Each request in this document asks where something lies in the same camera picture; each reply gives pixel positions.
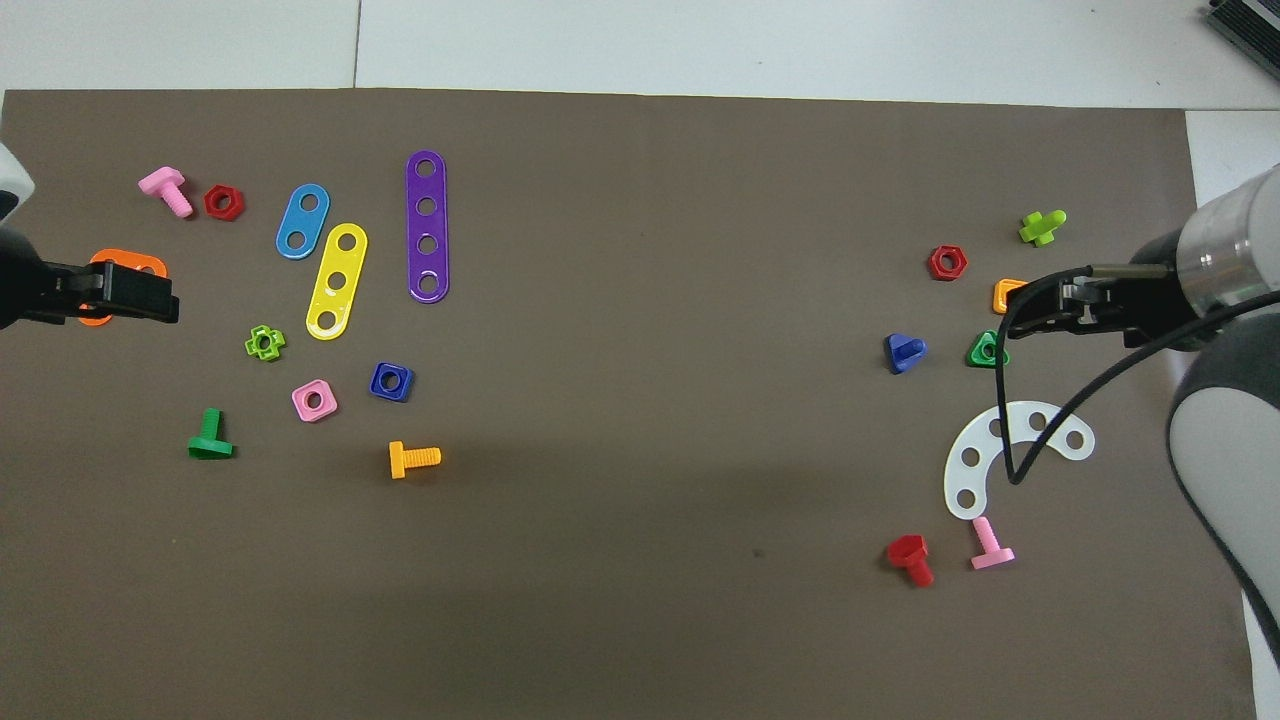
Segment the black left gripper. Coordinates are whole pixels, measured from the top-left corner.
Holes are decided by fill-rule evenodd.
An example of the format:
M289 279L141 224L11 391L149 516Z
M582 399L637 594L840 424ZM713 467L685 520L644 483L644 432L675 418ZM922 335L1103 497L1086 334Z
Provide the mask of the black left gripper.
M50 277L52 284L45 292ZM173 290L166 277L115 263L45 263L23 234L1 228L3 331L22 319L44 292L46 322L99 320L111 314L177 324L180 300Z

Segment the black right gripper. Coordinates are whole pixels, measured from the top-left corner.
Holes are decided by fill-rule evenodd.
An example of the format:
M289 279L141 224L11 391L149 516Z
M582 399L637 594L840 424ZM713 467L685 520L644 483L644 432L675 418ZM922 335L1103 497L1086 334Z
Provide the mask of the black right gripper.
M1143 245L1132 264L1165 265L1161 279L1135 282L1102 266L1087 273L1050 274L1006 293L1005 336L1027 337L1050 332L1070 311L1062 309L1061 291L1076 278L1076 334L1128 332L1128 347L1139 348L1193 320L1199 314L1187 301L1178 274L1180 232L1170 232Z

